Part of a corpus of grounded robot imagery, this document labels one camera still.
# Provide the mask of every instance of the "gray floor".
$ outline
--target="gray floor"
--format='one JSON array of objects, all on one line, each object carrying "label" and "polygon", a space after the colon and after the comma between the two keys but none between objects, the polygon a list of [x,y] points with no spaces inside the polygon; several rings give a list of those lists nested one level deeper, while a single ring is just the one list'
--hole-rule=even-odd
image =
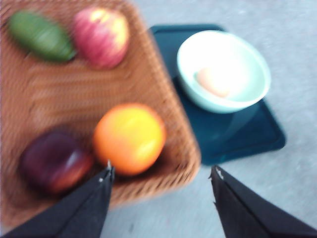
[{"label": "gray floor", "polygon": [[[148,26],[218,23],[251,44],[272,73],[267,100],[287,134],[280,151],[221,166],[317,228],[317,1],[136,0]],[[210,168],[187,187],[109,212],[104,238],[223,238]]]}]

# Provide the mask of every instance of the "wicker basket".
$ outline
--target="wicker basket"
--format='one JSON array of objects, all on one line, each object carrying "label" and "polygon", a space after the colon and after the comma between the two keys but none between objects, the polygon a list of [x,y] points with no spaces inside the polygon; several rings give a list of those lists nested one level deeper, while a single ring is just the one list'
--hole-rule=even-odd
[{"label": "wicker basket", "polygon": [[[6,20],[17,9],[32,9],[70,30],[72,17],[89,6],[115,8],[128,19],[131,42],[113,70],[93,70],[76,58],[52,64],[26,54],[10,39]],[[110,206],[151,197],[191,181],[200,152],[161,58],[137,10],[121,0],[1,1],[1,222],[14,227],[58,199],[30,189],[17,172],[26,145],[54,127],[70,130],[91,149],[102,115],[116,104],[141,102],[164,119],[168,138],[157,162],[133,178],[116,178]],[[88,179],[102,168],[95,165]]]}]

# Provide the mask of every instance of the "green fruit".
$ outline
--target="green fruit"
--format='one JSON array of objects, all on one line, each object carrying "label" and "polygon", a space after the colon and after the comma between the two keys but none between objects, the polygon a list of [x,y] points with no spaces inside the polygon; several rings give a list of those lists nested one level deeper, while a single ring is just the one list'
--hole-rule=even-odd
[{"label": "green fruit", "polygon": [[22,47],[45,60],[63,62],[76,54],[66,31],[39,14],[18,11],[10,17],[8,28]]}]

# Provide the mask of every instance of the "red apple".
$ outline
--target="red apple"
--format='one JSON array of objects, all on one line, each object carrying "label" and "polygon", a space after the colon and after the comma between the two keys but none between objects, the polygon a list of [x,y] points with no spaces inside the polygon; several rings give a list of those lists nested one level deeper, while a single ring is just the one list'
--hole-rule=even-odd
[{"label": "red apple", "polygon": [[79,54],[94,67],[110,69],[123,60],[129,29],[122,13],[108,8],[87,8],[75,15],[73,27]]},{"label": "red apple", "polygon": [[34,187],[50,194],[69,190],[94,163],[70,135],[49,132],[35,139],[20,157],[20,170]]}]

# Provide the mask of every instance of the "ceramic bowl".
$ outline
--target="ceramic bowl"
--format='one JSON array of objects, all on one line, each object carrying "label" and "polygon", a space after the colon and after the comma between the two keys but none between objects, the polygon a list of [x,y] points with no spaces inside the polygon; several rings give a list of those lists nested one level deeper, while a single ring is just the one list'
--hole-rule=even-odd
[{"label": "ceramic bowl", "polygon": [[[189,37],[178,50],[177,66],[186,94],[214,113],[233,113],[257,103],[271,83],[261,54],[243,39],[222,31],[201,31]],[[196,74],[204,67],[210,67],[219,80],[231,80],[227,97],[218,97],[197,82]]]}]

